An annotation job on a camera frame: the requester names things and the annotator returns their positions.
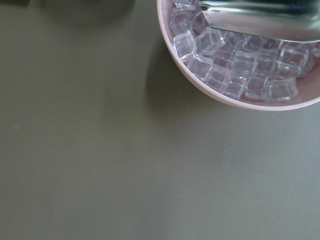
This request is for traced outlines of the steel scoop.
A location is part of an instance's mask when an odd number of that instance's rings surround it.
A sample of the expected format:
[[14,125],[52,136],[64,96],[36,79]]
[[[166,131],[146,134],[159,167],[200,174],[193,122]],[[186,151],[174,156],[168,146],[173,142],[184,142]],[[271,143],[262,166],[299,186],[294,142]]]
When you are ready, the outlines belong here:
[[199,5],[216,29],[284,40],[320,40],[318,0],[201,0]]

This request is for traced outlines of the clear plastic ice cubes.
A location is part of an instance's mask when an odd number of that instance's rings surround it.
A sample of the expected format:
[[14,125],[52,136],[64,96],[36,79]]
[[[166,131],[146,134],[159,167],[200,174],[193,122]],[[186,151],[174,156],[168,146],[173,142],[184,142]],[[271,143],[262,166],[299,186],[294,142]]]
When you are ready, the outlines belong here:
[[192,74],[214,91],[240,100],[291,102],[297,83],[320,63],[320,41],[290,42],[213,28],[200,0],[171,0],[172,47]]

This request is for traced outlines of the pink bowl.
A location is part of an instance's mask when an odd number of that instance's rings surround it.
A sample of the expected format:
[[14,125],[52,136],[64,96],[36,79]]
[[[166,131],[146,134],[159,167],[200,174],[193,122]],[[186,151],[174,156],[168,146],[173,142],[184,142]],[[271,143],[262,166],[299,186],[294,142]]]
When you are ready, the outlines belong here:
[[242,96],[240,100],[229,98],[205,85],[201,80],[187,68],[187,66],[179,59],[173,46],[173,33],[169,27],[170,13],[173,3],[170,0],[158,0],[156,2],[158,22],[161,29],[163,40],[175,64],[182,74],[190,81],[197,89],[205,93],[209,97],[238,108],[249,109],[255,111],[289,111],[307,107],[320,102],[320,63],[317,62],[307,78],[299,80],[297,89],[299,94],[290,102],[264,102],[254,100]]

